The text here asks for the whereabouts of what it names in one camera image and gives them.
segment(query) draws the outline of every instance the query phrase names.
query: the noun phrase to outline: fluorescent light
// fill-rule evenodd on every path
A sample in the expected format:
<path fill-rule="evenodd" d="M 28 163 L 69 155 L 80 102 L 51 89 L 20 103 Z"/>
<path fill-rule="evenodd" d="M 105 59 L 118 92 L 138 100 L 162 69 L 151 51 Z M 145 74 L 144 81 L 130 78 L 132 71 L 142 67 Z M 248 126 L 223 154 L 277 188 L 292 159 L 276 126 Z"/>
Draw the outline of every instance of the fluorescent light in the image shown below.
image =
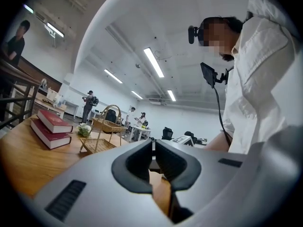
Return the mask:
<path fill-rule="evenodd" d="M 120 81 L 118 78 L 116 78 L 112 73 L 110 73 L 107 69 L 104 70 L 108 75 L 110 75 L 113 79 L 115 79 L 117 82 L 119 83 L 123 83 L 122 81 Z"/>
<path fill-rule="evenodd" d="M 31 13 L 34 13 L 34 11 L 26 4 L 23 4 L 23 6 L 26 8 L 26 10 L 28 10 Z"/>
<path fill-rule="evenodd" d="M 169 93 L 169 95 L 170 95 L 170 97 L 171 97 L 171 100 L 175 102 L 176 99 L 175 99 L 174 94 L 172 93 L 172 90 L 167 90 L 167 92 Z"/>
<path fill-rule="evenodd" d="M 152 66 L 155 68 L 156 72 L 158 73 L 158 76 L 160 78 L 163 78 L 164 75 L 163 75 L 163 73 L 160 69 L 160 66 L 159 66 L 155 56 L 152 53 L 152 50 L 150 48 L 147 48 L 147 49 L 144 50 L 144 52 L 145 52 L 146 56 L 148 57 L 148 59 L 150 60 Z"/>
<path fill-rule="evenodd" d="M 53 31 L 55 31 L 58 35 L 60 35 L 62 38 L 64 37 L 64 34 L 60 32 L 58 29 L 56 29 L 54 26 L 52 26 L 50 23 L 47 23 L 47 27 L 51 28 Z"/>
<path fill-rule="evenodd" d="M 137 94 L 135 91 L 132 91 L 133 94 L 135 94 L 138 98 L 143 99 L 139 94 Z"/>

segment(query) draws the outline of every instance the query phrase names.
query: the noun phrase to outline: black backpack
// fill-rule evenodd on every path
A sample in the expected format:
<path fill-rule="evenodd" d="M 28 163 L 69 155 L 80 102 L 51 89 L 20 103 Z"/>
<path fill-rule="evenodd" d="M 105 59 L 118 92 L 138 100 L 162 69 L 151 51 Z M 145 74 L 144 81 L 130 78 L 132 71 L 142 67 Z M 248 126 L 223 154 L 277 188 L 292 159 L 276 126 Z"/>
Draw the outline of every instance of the black backpack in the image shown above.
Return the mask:
<path fill-rule="evenodd" d="M 89 104 L 92 105 L 92 106 L 97 106 L 98 103 L 99 103 L 99 99 L 97 99 L 96 96 L 94 96 L 94 97 L 90 100 L 90 102 L 89 102 Z"/>

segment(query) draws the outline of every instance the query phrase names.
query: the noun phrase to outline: wicker basket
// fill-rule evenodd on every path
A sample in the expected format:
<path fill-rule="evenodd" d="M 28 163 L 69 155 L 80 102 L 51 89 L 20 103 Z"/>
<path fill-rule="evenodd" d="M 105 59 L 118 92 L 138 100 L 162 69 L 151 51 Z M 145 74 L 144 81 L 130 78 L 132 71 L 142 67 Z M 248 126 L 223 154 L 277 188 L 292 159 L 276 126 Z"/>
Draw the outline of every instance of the wicker basket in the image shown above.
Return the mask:
<path fill-rule="evenodd" d="M 108 120 L 102 120 L 102 119 L 98 119 L 98 118 L 93 118 L 93 126 L 95 126 L 96 128 L 101 128 L 105 133 L 109 133 L 109 132 L 122 132 L 127 130 L 127 128 L 118 125 L 116 123 L 113 123 L 111 121 Z"/>
<path fill-rule="evenodd" d="M 87 139 L 86 140 L 86 138 L 81 138 L 80 140 L 82 143 L 85 142 L 85 144 L 83 144 L 83 146 L 89 153 L 105 151 L 105 150 L 116 147 L 105 139 L 99 139 L 98 143 L 97 143 L 98 139 Z"/>
<path fill-rule="evenodd" d="M 116 122 L 110 122 L 105 120 L 108 110 L 111 107 L 116 107 L 119 111 L 119 114 L 116 118 Z M 120 125 L 117 124 L 117 119 L 121 118 L 121 110 L 117 105 L 109 105 L 107 106 L 103 112 L 99 115 L 98 118 L 93 118 L 94 124 L 89 132 L 89 135 L 87 138 L 82 138 L 81 142 L 82 142 L 82 146 L 80 148 L 80 152 L 82 150 L 82 148 L 84 147 L 88 152 L 90 153 L 97 153 L 100 151 L 104 151 L 104 150 L 108 150 L 108 149 L 112 149 L 115 148 L 115 146 L 113 144 L 110 143 L 110 140 L 112 139 L 113 133 L 114 132 L 119 132 L 120 133 L 120 146 L 121 146 L 121 132 L 123 130 L 126 130 L 127 128 L 122 127 L 121 123 Z M 98 134 L 98 138 L 97 139 L 91 139 L 90 133 L 93 131 L 94 128 L 99 128 L 99 134 Z M 107 141 L 106 139 L 100 139 L 100 134 L 101 132 L 104 131 L 106 133 L 108 132 L 112 132 L 109 141 Z"/>

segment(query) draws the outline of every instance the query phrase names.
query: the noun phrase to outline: book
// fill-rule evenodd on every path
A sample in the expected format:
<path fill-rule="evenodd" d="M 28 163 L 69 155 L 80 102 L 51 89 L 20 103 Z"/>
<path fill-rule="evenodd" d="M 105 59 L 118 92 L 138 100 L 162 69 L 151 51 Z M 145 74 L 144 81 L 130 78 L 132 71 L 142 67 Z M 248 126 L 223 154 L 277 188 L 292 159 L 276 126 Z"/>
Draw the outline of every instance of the book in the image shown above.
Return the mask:
<path fill-rule="evenodd" d="M 52 134 L 40 119 L 32 119 L 30 126 L 49 149 L 54 149 L 71 142 L 71 136 L 66 133 Z"/>
<path fill-rule="evenodd" d="M 70 124 L 48 110 L 39 110 L 38 118 L 53 134 L 72 132 L 73 127 Z"/>

